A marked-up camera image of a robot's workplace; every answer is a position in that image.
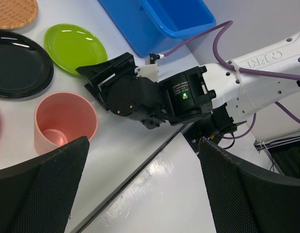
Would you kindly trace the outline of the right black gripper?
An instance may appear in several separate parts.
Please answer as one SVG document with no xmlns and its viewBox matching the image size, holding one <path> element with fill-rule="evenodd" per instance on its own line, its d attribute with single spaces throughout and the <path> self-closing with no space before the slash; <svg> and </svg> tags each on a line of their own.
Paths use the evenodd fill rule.
<svg viewBox="0 0 300 233">
<path fill-rule="evenodd" d="M 137 77 L 135 69 L 133 55 L 126 52 L 76 71 L 87 80 L 84 87 L 106 111 L 139 121 L 152 130 L 167 121 L 162 91 L 157 82 Z"/>
</svg>

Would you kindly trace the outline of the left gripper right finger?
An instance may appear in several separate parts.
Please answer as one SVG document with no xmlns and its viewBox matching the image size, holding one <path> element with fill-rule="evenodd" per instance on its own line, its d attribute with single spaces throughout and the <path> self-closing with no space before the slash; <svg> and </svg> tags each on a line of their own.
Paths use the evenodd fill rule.
<svg viewBox="0 0 300 233">
<path fill-rule="evenodd" d="M 206 138 L 204 183 L 218 233 L 300 233 L 300 179 L 271 172 Z"/>
</svg>

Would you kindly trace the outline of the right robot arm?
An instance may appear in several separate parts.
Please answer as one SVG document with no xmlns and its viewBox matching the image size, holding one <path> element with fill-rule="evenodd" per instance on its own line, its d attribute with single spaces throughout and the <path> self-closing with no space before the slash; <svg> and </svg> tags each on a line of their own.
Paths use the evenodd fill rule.
<svg viewBox="0 0 300 233">
<path fill-rule="evenodd" d="M 77 68 L 86 89 L 113 114 L 152 130 L 196 122 L 203 136 L 233 133 L 248 118 L 300 92 L 300 32 L 230 62 L 221 61 L 177 73 L 162 81 L 150 67 L 142 74 L 134 57 L 124 53 L 97 65 Z"/>
</svg>

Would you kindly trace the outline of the green plastic plate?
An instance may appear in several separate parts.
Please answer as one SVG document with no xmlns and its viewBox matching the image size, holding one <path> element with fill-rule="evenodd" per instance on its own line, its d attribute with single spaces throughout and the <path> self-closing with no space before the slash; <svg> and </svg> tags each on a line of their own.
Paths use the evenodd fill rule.
<svg viewBox="0 0 300 233">
<path fill-rule="evenodd" d="M 108 60 L 101 41 L 90 31 L 74 24 L 62 23 L 48 28 L 44 48 L 58 67 L 77 76 L 77 68 Z"/>
</svg>

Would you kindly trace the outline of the brown woven bamboo tray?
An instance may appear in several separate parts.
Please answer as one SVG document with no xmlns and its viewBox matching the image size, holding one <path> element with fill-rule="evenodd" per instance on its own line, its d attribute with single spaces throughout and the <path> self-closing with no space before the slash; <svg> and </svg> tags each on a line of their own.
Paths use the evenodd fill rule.
<svg viewBox="0 0 300 233">
<path fill-rule="evenodd" d="M 0 29 L 23 28 L 32 23 L 37 14 L 36 0 L 0 0 Z"/>
</svg>

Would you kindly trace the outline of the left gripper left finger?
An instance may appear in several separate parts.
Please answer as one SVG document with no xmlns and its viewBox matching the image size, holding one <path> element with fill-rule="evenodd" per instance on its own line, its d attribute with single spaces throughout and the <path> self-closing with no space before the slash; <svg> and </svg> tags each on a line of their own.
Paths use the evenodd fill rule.
<svg viewBox="0 0 300 233">
<path fill-rule="evenodd" d="M 0 233 L 63 233 L 89 151 L 82 136 L 0 170 Z"/>
</svg>

